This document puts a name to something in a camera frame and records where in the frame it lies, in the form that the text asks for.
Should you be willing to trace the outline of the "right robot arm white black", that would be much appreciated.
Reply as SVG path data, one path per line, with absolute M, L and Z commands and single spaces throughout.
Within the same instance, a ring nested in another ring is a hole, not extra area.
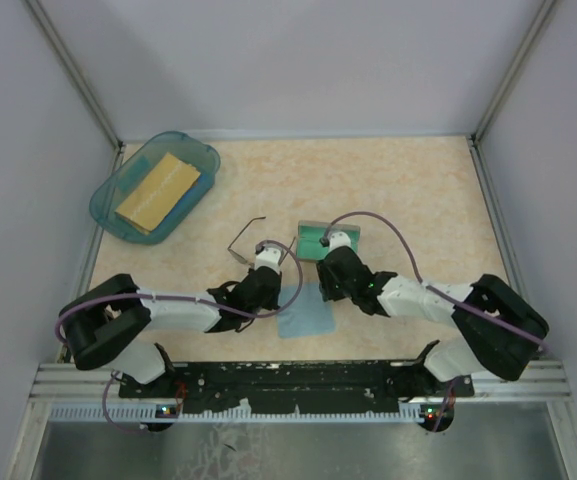
M 373 272 L 342 246 L 319 260 L 326 301 L 350 300 L 363 313 L 415 317 L 457 331 L 434 340 L 393 378 L 400 397 L 438 395 L 452 381 L 487 371 L 518 380 L 542 348 L 547 321 L 499 277 L 484 274 L 470 284 L 432 284 L 389 271 Z

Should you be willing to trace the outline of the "light blue cleaning cloth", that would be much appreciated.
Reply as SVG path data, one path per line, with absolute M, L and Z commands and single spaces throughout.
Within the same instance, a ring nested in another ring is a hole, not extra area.
M 304 283 L 298 298 L 276 319 L 282 339 L 330 334 L 336 328 L 332 307 L 323 301 L 317 283 Z

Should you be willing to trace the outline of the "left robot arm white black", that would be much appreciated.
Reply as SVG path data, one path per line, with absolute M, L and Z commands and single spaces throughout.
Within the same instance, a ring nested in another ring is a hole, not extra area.
M 108 366 L 162 397 L 174 389 L 176 373 L 161 346 L 138 338 L 142 332 L 239 332 L 260 311 L 279 308 L 281 279 L 262 266 L 241 281 L 184 296 L 140 289 L 129 274 L 117 274 L 64 307 L 57 333 L 79 370 Z

